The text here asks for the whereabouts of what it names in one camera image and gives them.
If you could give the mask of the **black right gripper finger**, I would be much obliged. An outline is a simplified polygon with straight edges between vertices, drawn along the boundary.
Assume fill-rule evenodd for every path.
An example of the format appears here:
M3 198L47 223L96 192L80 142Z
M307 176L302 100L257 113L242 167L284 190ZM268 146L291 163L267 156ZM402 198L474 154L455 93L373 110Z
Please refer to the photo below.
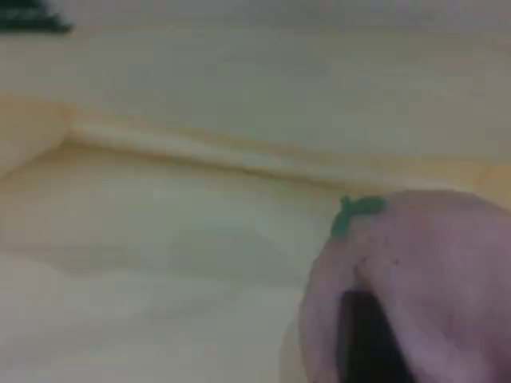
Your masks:
M378 299L349 290L339 307L336 367L340 382L403 382L401 350Z

